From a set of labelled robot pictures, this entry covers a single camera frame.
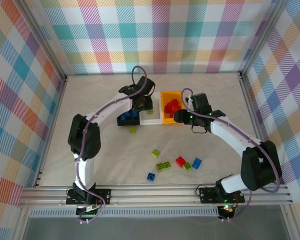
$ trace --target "plaid fabric backdrop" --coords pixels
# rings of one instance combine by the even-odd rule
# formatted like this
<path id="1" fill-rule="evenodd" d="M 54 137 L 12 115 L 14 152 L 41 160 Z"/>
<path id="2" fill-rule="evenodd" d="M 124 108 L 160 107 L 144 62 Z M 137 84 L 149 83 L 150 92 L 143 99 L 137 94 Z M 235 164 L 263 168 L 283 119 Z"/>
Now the plaid fabric backdrop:
<path id="1" fill-rule="evenodd" d="M 0 0 L 0 240 L 34 180 L 60 88 L 13 0 Z"/>
<path id="2" fill-rule="evenodd" d="M 289 1 L 248 78 L 263 134 L 277 146 L 300 219 L 300 0 Z"/>
<path id="3" fill-rule="evenodd" d="M 275 0 L 28 0 L 68 74 L 237 72 Z"/>

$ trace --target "black mounting plate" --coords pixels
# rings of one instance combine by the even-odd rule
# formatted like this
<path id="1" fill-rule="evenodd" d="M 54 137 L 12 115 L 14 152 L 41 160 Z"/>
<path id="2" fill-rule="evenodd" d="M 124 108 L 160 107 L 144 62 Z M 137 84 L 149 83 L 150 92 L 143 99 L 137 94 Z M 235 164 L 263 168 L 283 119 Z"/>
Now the black mounting plate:
<path id="1" fill-rule="evenodd" d="M 111 198 L 111 189 L 92 189 L 92 192 L 101 196 L 105 204 L 110 204 L 110 198 Z M 87 205 L 87 203 L 76 193 L 76 191 L 73 188 L 70 188 L 67 192 L 67 198 L 65 201 L 66 205 Z M 102 201 L 97 198 L 96 204 L 101 205 Z"/>
<path id="2" fill-rule="evenodd" d="M 242 204 L 245 202 L 245 196 L 240 195 L 241 191 L 235 191 L 233 193 L 230 193 L 227 197 L 225 197 L 223 200 L 220 200 L 217 196 L 217 193 L 215 191 L 214 187 L 201 187 L 199 188 L 199 197 L 200 202 L 202 204 L 236 204 L 237 200 L 235 196 L 238 199 L 238 203 Z"/>

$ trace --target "orange tray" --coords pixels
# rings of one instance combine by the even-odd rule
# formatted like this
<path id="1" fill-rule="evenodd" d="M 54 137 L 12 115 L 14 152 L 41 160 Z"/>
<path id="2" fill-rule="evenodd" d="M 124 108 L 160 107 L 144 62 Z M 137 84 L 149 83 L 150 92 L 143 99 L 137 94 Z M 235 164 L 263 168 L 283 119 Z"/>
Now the orange tray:
<path id="1" fill-rule="evenodd" d="M 162 123 L 163 124 L 175 124 L 173 117 L 170 117 L 169 113 L 165 113 L 165 106 L 167 103 L 172 101 L 173 99 L 177 99 L 179 102 L 179 106 L 182 109 L 185 109 L 184 105 L 181 101 L 181 91 L 162 91 L 161 92 L 161 111 L 163 115 Z"/>

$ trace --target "plaid wall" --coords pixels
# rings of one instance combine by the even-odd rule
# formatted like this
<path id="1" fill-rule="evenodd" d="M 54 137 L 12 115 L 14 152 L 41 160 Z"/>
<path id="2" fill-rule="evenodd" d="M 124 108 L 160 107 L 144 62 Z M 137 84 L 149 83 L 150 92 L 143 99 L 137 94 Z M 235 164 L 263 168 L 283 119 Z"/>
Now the plaid wall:
<path id="1" fill-rule="evenodd" d="M 289 1 L 248 78 L 263 134 L 277 146 L 300 219 L 300 0 Z"/>
<path id="2" fill-rule="evenodd" d="M 0 240 L 34 180 L 61 83 L 13 0 L 0 0 Z"/>
<path id="3" fill-rule="evenodd" d="M 28 0 L 68 74 L 237 72 L 275 0 Z"/>

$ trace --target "lime green lego brick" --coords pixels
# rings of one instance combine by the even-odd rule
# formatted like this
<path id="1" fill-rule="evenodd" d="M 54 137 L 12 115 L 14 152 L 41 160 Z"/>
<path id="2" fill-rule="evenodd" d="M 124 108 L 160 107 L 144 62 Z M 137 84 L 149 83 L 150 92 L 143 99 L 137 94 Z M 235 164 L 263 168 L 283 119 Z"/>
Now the lime green lego brick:
<path id="1" fill-rule="evenodd" d="M 169 161 L 164 162 L 163 165 L 164 165 L 164 169 L 169 169 L 169 168 L 171 168 L 171 164 L 170 164 Z"/>
<path id="2" fill-rule="evenodd" d="M 137 132 L 137 127 L 136 126 L 131 126 L 129 132 L 131 134 L 135 134 Z"/>
<path id="3" fill-rule="evenodd" d="M 165 165 L 162 162 L 160 162 L 156 165 L 156 169 L 158 171 L 162 171 L 163 169 L 165 169 Z"/>
<path id="4" fill-rule="evenodd" d="M 157 150 L 157 149 L 155 149 L 155 150 L 153 150 L 152 155 L 153 155 L 155 158 L 157 158 L 157 157 L 159 157 L 159 155 L 160 155 L 160 151 Z"/>
<path id="5" fill-rule="evenodd" d="M 188 171 L 190 168 L 192 168 L 191 164 L 189 162 L 186 162 L 184 165 L 183 165 L 183 168 Z"/>

